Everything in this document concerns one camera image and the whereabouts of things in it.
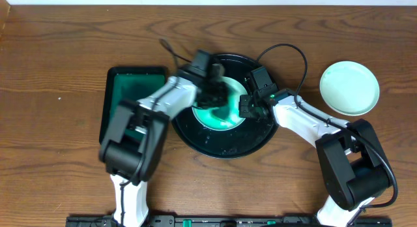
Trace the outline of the mint plate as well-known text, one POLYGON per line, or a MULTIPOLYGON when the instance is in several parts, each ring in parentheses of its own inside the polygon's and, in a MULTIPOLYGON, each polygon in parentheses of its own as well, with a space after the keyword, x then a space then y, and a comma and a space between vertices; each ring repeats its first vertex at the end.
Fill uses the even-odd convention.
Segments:
POLYGON ((349 116, 368 113, 377 105, 380 96, 374 73, 354 61, 330 65, 321 76, 319 90, 331 109, 349 116))
POLYGON ((228 103, 220 108, 207 110, 192 108, 195 118, 205 127, 223 131, 231 130, 239 126, 244 118, 239 116, 238 106, 241 95, 247 95, 245 87, 229 77, 223 77, 222 81, 228 88, 228 103))

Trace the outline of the green sponge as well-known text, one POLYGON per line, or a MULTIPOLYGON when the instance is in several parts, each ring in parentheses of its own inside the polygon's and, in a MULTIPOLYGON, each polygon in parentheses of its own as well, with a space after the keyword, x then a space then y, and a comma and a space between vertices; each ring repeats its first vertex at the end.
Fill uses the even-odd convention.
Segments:
POLYGON ((220 121, 228 121, 232 110, 229 106, 222 106, 211 111, 213 118, 220 121))

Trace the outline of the mint plate front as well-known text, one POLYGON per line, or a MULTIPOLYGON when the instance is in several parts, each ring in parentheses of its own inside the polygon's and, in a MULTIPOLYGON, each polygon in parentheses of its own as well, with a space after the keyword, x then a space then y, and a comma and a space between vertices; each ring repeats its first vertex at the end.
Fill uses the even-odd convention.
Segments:
POLYGON ((380 96, 374 73, 354 61, 330 65, 321 76, 319 90, 331 109, 349 116, 368 113, 377 105, 380 96))

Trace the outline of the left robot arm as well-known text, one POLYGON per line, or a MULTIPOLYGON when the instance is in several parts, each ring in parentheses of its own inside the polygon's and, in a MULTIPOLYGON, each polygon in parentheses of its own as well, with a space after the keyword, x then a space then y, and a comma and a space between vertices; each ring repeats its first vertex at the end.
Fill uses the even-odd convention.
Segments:
POLYGON ((151 95, 119 102, 100 144, 98 158, 115 187, 113 226, 142 226, 148 215, 147 183, 162 156, 169 123, 192 106, 227 104, 225 69, 211 53, 198 50, 194 59, 151 95))

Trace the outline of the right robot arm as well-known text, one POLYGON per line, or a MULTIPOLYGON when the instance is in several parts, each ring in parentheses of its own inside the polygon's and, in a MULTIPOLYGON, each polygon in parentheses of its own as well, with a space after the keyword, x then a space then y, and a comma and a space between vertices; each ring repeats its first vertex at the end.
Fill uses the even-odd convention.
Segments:
POLYGON ((316 219, 324 226, 355 226, 374 208, 373 200, 389 187, 394 173, 369 122, 331 117, 305 103, 290 89, 278 89, 265 67, 244 78, 250 94, 240 96, 239 116, 271 119, 316 148, 328 198, 316 219))

